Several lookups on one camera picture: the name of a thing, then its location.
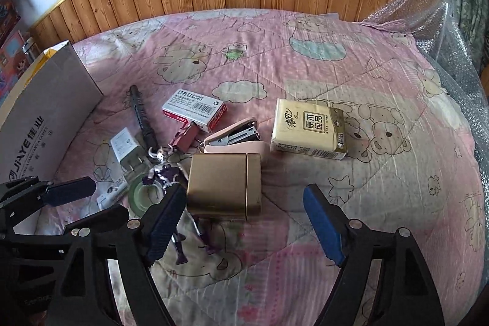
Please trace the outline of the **gold metal tin box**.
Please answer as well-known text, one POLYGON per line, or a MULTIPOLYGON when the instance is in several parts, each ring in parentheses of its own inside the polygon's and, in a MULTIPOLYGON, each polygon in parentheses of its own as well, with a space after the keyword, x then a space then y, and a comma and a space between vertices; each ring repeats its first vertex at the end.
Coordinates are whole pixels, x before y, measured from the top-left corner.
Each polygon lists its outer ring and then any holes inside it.
POLYGON ((203 218, 251 220, 261 214, 258 154, 196 154, 187 186, 187 208, 203 218))

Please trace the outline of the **black marker pen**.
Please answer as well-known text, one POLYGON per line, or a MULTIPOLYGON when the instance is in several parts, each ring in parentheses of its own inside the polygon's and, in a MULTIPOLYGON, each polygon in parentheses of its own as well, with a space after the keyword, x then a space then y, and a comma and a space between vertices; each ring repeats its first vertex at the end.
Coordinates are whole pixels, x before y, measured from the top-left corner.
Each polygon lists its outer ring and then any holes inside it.
POLYGON ((142 95, 138 87, 133 84, 129 88, 129 97, 132 108, 134 109, 138 125, 142 132, 142 139, 148 150, 157 151, 159 149, 159 143, 157 141, 156 133, 151 126, 146 109, 143 104, 142 95))

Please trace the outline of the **pink stapler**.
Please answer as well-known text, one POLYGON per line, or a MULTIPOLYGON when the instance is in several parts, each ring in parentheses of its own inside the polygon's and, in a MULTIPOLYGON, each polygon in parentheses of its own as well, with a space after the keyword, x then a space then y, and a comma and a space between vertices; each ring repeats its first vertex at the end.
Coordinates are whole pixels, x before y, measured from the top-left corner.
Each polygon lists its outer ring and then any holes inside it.
POLYGON ((202 146, 206 154, 256 154, 262 162, 270 154, 270 145, 261 140, 258 122, 253 117, 210 134, 203 140, 202 146))

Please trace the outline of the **purple Ultraman figure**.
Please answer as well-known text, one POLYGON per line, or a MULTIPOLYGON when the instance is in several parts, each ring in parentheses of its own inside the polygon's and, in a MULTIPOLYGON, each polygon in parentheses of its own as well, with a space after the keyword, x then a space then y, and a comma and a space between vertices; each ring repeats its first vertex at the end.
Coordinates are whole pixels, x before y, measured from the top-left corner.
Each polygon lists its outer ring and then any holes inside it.
MULTIPOLYGON (((188 185, 188 175, 182 165, 177 161, 171 162, 173 155, 174 150, 171 146, 160 146, 158 149, 156 149, 156 146, 150 146, 148 149, 148 156, 153 162, 153 167, 149 170, 147 176, 142 179, 142 182, 144 185, 156 185, 156 183, 159 183, 162 186, 163 196, 172 187, 186 191, 188 185)), ((209 235, 201 225, 199 218, 193 216, 187 206, 182 209, 180 217, 183 215, 191 222, 194 234, 200 240, 206 254, 210 256, 218 253, 220 248, 211 243, 209 235)), ((177 253, 177 265, 186 264, 188 259, 182 245, 186 236, 180 233, 178 227, 175 227, 171 232, 170 238, 170 242, 177 253)))

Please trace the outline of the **small white tube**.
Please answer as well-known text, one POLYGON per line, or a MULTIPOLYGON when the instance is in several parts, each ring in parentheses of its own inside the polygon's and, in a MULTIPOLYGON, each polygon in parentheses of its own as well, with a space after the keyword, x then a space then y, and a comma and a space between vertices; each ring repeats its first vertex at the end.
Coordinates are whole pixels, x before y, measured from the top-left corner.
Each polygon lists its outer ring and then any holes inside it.
POLYGON ((96 203, 100 210, 105 210, 119 202, 128 189, 125 177, 120 176, 113 182, 99 182, 96 185, 96 203))

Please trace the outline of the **green tape roll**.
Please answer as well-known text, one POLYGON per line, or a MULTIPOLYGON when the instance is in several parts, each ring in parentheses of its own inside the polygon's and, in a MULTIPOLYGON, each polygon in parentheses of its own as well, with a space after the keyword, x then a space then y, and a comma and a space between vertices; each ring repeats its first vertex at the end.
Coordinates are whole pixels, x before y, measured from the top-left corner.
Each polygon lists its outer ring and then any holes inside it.
POLYGON ((141 218, 154 204, 160 203, 165 194, 163 186, 158 181, 146 185, 143 178, 144 175, 141 174, 128 189, 128 205, 137 218, 141 218))

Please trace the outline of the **white charger plug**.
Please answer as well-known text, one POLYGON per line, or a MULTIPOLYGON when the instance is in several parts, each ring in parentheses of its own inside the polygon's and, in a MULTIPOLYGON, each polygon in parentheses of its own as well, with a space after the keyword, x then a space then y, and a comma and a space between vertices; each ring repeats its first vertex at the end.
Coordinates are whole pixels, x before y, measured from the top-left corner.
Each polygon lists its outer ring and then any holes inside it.
POLYGON ((149 170, 148 157, 145 150, 127 127, 110 139, 110 145, 125 174, 149 170))

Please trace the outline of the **white cardboard box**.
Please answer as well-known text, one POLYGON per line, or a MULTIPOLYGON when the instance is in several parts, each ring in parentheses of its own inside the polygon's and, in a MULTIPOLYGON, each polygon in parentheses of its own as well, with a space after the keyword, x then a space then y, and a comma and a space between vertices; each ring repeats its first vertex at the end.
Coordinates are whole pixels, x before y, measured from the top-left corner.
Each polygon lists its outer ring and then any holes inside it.
POLYGON ((70 41, 44 50, 1 106, 1 182, 52 180, 102 98, 70 41))

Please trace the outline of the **pink binder clip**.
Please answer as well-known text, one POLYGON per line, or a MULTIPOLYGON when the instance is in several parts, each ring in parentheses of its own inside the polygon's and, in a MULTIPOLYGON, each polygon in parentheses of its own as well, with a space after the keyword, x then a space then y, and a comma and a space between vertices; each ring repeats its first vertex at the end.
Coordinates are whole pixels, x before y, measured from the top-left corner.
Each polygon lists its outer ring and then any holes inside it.
POLYGON ((171 139, 169 146, 175 151, 186 153, 197 136, 200 133, 200 127, 194 122, 185 123, 171 139))

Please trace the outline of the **yellow tissue pack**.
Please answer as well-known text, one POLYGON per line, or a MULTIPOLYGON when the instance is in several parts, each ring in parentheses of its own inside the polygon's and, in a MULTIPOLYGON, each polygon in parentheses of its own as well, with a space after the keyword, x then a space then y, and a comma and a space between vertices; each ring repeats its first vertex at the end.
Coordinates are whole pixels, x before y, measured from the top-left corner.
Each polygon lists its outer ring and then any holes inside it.
POLYGON ((347 154, 343 111, 316 103, 279 99, 271 149, 342 160, 347 154))

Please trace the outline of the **pink bear bedsheet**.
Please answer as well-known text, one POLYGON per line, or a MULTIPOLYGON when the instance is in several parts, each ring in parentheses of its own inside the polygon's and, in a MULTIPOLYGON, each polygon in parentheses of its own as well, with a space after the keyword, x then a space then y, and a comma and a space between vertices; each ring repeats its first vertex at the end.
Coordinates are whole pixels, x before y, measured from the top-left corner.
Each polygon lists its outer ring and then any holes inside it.
POLYGON ((281 98, 342 109, 347 157, 273 153, 262 172, 253 222, 206 226, 208 254, 189 218, 187 263, 169 249, 151 269, 179 325, 311 325, 338 269, 324 255, 303 209, 317 184, 345 214, 370 228, 408 228, 437 286, 445 321, 462 320, 484 267, 483 188, 468 120, 409 35, 315 16, 260 9, 185 13, 140 21, 81 41, 75 50, 103 100, 72 141, 58 180, 117 180, 109 142, 139 128, 128 89, 139 87, 158 140, 178 123, 162 106, 180 89, 215 97, 220 127, 257 120, 269 141, 281 98))

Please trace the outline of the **white red staples box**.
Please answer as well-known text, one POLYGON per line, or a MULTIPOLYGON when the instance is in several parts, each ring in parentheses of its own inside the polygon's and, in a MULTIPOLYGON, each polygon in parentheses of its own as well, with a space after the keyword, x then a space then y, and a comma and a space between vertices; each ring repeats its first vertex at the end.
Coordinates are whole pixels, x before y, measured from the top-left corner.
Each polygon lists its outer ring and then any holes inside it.
POLYGON ((163 104, 162 112, 181 123, 195 123, 203 132, 212 132, 227 112, 227 107, 214 97, 177 89, 163 104))

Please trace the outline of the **pink toy washing machine box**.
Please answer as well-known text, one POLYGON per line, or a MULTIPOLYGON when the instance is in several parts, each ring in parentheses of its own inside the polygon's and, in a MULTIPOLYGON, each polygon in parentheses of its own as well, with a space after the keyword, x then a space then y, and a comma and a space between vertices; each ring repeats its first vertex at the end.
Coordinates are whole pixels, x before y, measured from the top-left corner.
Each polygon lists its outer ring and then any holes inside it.
POLYGON ((33 38, 25 39, 19 31, 4 42, 1 48, 0 102, 3 103, 19 78, 32 63, 30 55, 24 50, 30 49, 33 38))

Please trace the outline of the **red robot toy box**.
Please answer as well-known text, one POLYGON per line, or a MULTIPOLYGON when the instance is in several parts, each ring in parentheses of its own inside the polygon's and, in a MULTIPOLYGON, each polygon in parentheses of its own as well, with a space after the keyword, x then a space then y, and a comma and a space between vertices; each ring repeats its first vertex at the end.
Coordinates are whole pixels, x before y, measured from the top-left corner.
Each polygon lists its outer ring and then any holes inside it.
POLYGON ((21 17, 13 0, 1 0, 0 4, 0 46, 7 40, 21 17))

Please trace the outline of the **clear bubble wrap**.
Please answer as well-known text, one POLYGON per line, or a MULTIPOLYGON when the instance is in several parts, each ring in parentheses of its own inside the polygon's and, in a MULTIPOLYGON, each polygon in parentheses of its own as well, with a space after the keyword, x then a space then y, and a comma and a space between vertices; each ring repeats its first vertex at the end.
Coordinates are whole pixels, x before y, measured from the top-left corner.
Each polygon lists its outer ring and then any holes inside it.
POLYGON ((366 21, 400 22, 400 31, 414 37, 415 46, 435 67, 467 118, 477 160, 488 162, 488 100, 469 44, 456 23, 453 0, 391 0, 370 13, 366 21))

